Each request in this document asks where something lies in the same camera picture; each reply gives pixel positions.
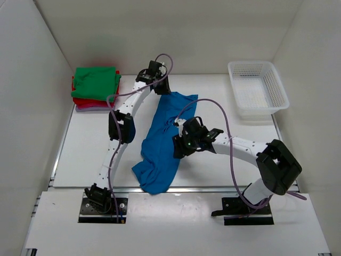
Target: blue towel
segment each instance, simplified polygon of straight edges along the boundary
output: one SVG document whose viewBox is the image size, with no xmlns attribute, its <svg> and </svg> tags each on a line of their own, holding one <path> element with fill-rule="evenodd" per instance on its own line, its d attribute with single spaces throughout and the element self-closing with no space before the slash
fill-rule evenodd
<svg viewBox="0 0 341 256">
<path fill-rule="evenodd" d="M 178 134 L 173 123 L 180 111 L 197 99 L 198 95 L 184 96 L 178 92 L 161 96 L 148 135 L 142 142 L 144 160 L 132 168 L 144 191 L 154 195 L 166 192 L 171 185 L 180 162 L 173 157 L 172 137 Z M 193 103 L 180 118 L 193 117 L 196 107 L 197 103 Z"/>
</svg>

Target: white basket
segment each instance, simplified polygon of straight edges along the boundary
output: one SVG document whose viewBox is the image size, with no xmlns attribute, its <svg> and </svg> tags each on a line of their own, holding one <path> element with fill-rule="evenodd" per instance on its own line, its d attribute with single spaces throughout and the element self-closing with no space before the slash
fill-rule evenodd
<svg viewBox="0 0 341 256">
<path fill-rule="evenodd" d="M 228 64 L 238 113 L 265 116 L 289 107 L 275 66 L 268 61 L 232 61 Z"/>
</svg>

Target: folded green towel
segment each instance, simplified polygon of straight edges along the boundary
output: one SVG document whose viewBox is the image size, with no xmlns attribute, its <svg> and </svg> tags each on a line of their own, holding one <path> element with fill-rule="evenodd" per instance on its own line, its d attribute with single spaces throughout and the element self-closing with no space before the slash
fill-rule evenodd
<svg viewBox="0 0 341 256">
<path fill-rule="evenodd" d="M 107 96 L 116 93 L 120 78 L 115 67 L 77 68 L 71 96 L 105 101 Z"/>
</svg>

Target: wall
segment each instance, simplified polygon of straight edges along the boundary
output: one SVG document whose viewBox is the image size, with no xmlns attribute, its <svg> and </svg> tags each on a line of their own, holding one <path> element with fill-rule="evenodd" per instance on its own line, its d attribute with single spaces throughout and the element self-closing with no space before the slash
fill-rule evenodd
<svg viewBox="0 0 341 256">
<path fill-rule="evenodd" d="M 303 166 L 300 188 L 341 255 L 341 2 L 305 0 L 274 64 L 291 104 L 277 119 Z"/>
<path fill-rule="evenodd" d="M 0 255 L 17 256 L 71 110 L 72 71 L 31 0 L 2 2 Z"/>
<path fill-rule="evenodd" d="M 225 74 L 233 60 L 272 60 L 302 0 L 37 0 L 72 69 L 136 74 L 167 52 L 173 74 Z"/>
</svg>

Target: red cloth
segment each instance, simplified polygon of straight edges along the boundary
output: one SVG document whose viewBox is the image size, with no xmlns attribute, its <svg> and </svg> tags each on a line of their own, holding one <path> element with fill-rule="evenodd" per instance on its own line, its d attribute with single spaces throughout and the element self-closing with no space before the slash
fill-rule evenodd
<svg viewBox="0 0 341 256">
<path fill-rule="evenodd" d="M 71 81 L 71 88 L 74 91 L 74 76 L 72 77 L 72 81 Z M 103 103 L 105 103 L 105 106 L 107 107 L 107 103 L 105 101 L 101 101 L 101 100 L 91 100 L 91 99 L 80 99 L 80 98 L 72 98 L 72 100 L 74 101 L 74 103 L 80 107 L 80 109 L 84 109 L 84 108 L 88 108 L 88 107 L 102 107 L 104 106 Z M 88 105 L 87 107 L 83 107 L 82 105 L 84 104 L 95 104 L 95 105 Z"/>
</svg>

